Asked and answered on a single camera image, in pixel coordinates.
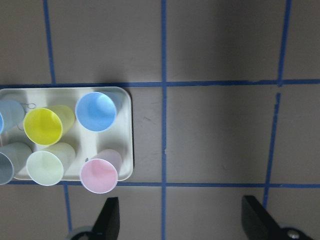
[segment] horizontal blue line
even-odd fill
[[[32,180],[12,180],[9,185],[38,185]],[[56,185],[81,186],[80,181],[60,181]],[[320,189],[320,184],[299,183],[192,183],[192,182],[127,182],[119,181],[120,187],[183,187],[183,188],[289,188],[289,189]]]
[[[167,82],[103,82],[103,83],[47,83],[47,84],[0,84],[0,89],[19,88],[81,88],[81,87],[120,87],[120,88],[147,88],[147,87],[195,87],[195,86],[255,86],[277,85],[277,80],[228,80],[228,81],[167,81]],[[320,79],[286,79],[283,85],[320,84]]]

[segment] cup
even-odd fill
[[[31,149],[22,142],[0,147],[0,185],[7,184],[26,165]]]
[[[109,129],[116,120],[121,103],[112,92],[90,92],[82,96],[75,105],[75,116],[79,123],[92,132]]]
[[[59,142],[32,153],[26,161],[26,171],[37,184],[52,186],[62,180],[75,158],[74,148]]]
[[[28,112],[23,127],[28,138],[39,145],[52,145],[69,131],[75,122],[72,109],[65,105],[36,108]]]
[[[113,149],[105,149],[82,166],[80,181],[92,193],[108,193],[118,183],[121,164],[120,153]]]
[[[0,134],[21,123],[25,110],[18,101],[0,100]]]

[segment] white tray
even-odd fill
[[[113,126],[104,132],[91,132],[76,120],[73,127],[64,135],[60,142],[70,144],[76,152],[75,160],[63,176],[64,181],[79,181],[79,172],[86,159],[94,157],[103,149],[118,151],[123,159],[118,180],[128,179],[134,169],[134,149],[132,130],[132,103],[130,95],[120,87],[66,87],[66,88],[6,88],[0,90],[0,99],[12,99],[20,102],[26,112],[35,106],[37,108],[66,105],[75,109],[77,100],[90,92],[113,92],[119,96],[122,107]],[[45,146],[33,143],[23,130],[23,125],[0,135],[0,144],[23,142],[30,146],[33,152]],[[26,167],[15,177],[19,180],[31,180]]]

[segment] blue cup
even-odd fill
[[[116,94],[94,91],[77,101],[75,116],[84,128],[92,132],[103,132],[111,128],[115,122],[120,106]]]

